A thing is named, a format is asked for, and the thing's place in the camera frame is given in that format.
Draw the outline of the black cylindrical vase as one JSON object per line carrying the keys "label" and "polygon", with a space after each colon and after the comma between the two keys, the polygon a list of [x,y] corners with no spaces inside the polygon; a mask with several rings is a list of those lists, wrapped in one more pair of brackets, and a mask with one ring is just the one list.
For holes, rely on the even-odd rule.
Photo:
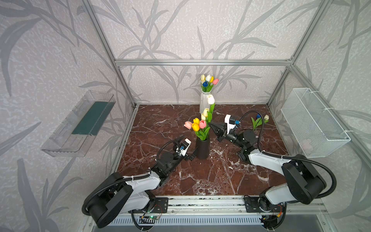
{"label": "black cylindrical vase", "polygon": [[200,160],[205,160],[210,154],[210,139],[201,140],[199,137],[196,140],[196,157]]}

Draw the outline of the pink yellow tulip bundle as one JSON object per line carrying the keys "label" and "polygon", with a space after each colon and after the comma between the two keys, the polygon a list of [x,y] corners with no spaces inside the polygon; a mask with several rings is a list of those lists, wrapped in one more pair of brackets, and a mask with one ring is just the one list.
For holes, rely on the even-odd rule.
{"label": "pink yellow tulip bundle", "polygon": [[186,121],[184,126],[189,130],[193,130],[201,141],[209,139],[210,126],[205,120],[195,118],[192,122]]}

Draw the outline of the white ribbed ceramic vase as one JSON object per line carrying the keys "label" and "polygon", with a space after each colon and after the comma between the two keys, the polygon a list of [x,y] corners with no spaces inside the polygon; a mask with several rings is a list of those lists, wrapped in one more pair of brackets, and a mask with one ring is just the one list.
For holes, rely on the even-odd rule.
{"label": "white ribbed ceramic vase", "polygon": [[206,108],[210,107],[208,104],[209,95],[211,95],[211,92],[202,91],[200,94],[200,110],[199,110],[200,114],[202,114]]}

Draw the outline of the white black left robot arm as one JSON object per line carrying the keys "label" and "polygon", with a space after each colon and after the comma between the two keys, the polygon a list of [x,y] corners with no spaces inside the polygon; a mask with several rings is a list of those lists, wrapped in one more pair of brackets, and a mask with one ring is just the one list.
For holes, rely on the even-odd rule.
{"label": "white black left robot arm", "polygon": [[98,228],[104,228],[118,215],[135,210],[150,211],[155,207],[152,190],[164,186],[183,160],[193,160],[188,154],[191,141],[183,136],[163,145],[156,154],[156,163],[145,174],[109,175],[83,202],[82,213],[91,216]]}

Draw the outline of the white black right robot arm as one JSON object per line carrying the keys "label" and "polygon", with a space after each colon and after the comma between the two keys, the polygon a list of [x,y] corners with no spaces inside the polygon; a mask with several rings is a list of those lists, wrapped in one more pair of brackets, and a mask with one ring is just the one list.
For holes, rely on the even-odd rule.
{"label": "white black right robot arm", "polygon": [[267,189],[257,197],[263,210],[286,203],[310,204],[314,199],[331,195],[337,187],[337,179],[325,165],[307,159],[304,155],[281,156],[261,150],[261,135],[253,130],[237,134],[241,121],[231,115],[221,123],[210,123],[219,142],[226,139],[240,148],[239,159],[250,165],[260,166],[282,175],[286,182]]}

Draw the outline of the tulip bunch on table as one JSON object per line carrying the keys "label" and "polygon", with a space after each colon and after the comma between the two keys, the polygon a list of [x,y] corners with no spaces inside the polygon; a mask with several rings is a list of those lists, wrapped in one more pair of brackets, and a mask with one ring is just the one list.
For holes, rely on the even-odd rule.
{"label": "tulip bunch on table", "polygon": [[265,115],[264,118],[261,117],[260,114],[256,116],[256,118],[251,118],[252,124],[253,124],[253,130],[256,130],[258,126],[261,126],[264,123],[269,122],[270,117],[268,115]]}

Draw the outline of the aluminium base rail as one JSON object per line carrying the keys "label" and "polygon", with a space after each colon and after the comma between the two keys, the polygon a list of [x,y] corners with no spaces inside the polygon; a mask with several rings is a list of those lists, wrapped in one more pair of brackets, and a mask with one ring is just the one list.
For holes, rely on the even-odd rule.
{"label": "aluminium base rail", "polygon": [[[242,195],[185,195],[167,196],[165,203],[156,203],[151,210],[162,216],[180,215],[245,215],[247,214]],[[311,204],[288,203],[288,215],[320,215],[328,211],[320,199]]]}

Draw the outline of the aluminium frame profile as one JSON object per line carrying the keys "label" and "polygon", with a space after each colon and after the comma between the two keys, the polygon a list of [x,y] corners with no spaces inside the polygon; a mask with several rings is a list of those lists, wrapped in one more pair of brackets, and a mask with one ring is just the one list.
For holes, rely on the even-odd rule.
{"label": "aluminium frame profile", "polygon": [[305,77],[303,72],[296,66],[297,60],[304,51],[305,46],[309,43],[315,30],[320,25],[324,16],[328,12],[330,6],[334,1],[320,1],[318,9],[314,14],[314,18],[311,20],[308,28],[306,29],[303,37],[301,38],[298,47],[296,48],[292,58],[286,60],[262,60],[262,59],[249,59],[249,60],[207,60],[207,59],[123,59],[117,60],[114,58],[113,53],[108,45],[107,39],[104,35],[103,29],[101,28],[96,11],[90,1],[82,1],[83,8],[85,9],[89,19],[98,34],[103,48],[109,57],[110,64],[113,66],[114,71],[118,75],[120,81],[126,92],[129,94],[132,104],[137,105],[133,99],[130,90],[128,89],[127,83],[119,70],[119,66],[284,66],[285,71],[282,74],[281,79],[277,83],[272,95],[268,100],[268,104],[271,104],[274,97],[277,95],[279,89],[282,87],[289,73],[293,73],[297,80],[306,88],[310,89],[312,93],[319,98],[319,101],[323,103],[327,109],[332,113],[338,123],[344,128],[349,130],[350,126],[341,118],[338,111],[331,109],[330,103],[322,96],[320,91]]}

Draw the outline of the clear plastic wall shelf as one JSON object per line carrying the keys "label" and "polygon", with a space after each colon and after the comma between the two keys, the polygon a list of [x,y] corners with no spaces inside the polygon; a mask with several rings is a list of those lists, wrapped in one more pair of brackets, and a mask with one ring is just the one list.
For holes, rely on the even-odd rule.
{"label": "clear plastic wall shelf", "polygon": [[114,94],[87,91],[41,151],[51,157],[84,157],[115,104]]}

